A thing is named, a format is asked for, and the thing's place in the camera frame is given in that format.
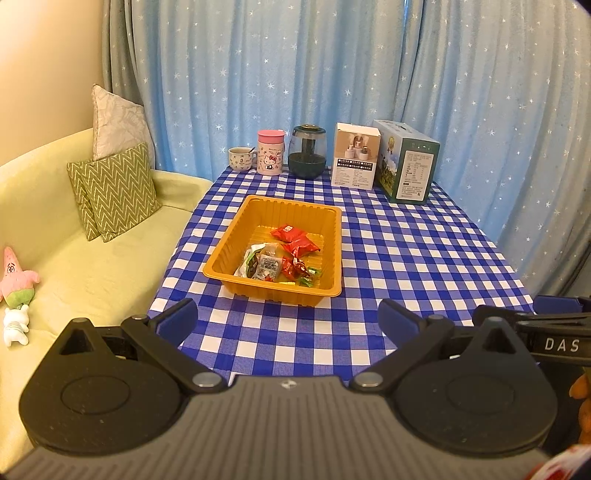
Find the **pink lid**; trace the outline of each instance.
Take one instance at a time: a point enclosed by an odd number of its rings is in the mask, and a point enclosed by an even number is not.
[[[259,130],[259,142],[267,144],[283,143],[285,132],[283,130]]]

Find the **person's hand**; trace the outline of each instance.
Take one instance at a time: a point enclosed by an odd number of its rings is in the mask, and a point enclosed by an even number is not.
[[[570,387],[569,395],[577,400],[585,399],[579,409],[581,426],[580,443],[591,443],[591,387],[587,375],[581,375]]]

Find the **table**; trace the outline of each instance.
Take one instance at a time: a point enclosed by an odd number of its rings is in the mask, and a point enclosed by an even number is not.
[[[234,296],[202,273],[249,194],[343,210],[343,291],[316,307]],[[350,380],[395,349],[377,324],[380,299],[470,324],[480,304],[531,310],[531,297],[486,235],[433,185],[424,206],[390,204],[379,190],[332,187],[328,173],[300,180],[227,169],[197,206],[148,314],[191,297],[194,332],[180,346],[231,380],[235,374],[327,375]]]

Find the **patrick star plush toy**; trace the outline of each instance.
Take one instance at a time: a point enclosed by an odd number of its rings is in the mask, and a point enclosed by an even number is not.
[[[22,271],[12,248],[4,249],[4,278],[0,280],[0,301],[2,297],[12,309],[29,305],[35,295],[33,284],[39,283],[39,274],[32,270]]]

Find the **yellow-green sofa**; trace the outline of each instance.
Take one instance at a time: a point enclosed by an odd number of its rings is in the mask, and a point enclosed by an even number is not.
[[[163,207],[108,243],[101,237],[89,242],[66,164],[91,156],[88,129],[0,167],[0,254],[11,246],[23,270],[41,276],[29,309],[29,344],[7,348],[0,342],[0,472],[31,449],[18,400],[57,335],[74,317],[102,326],[145,313],[192,211],[211,186],[208,180],[152,171]],[[0,321],[6,307],[0,302]]]

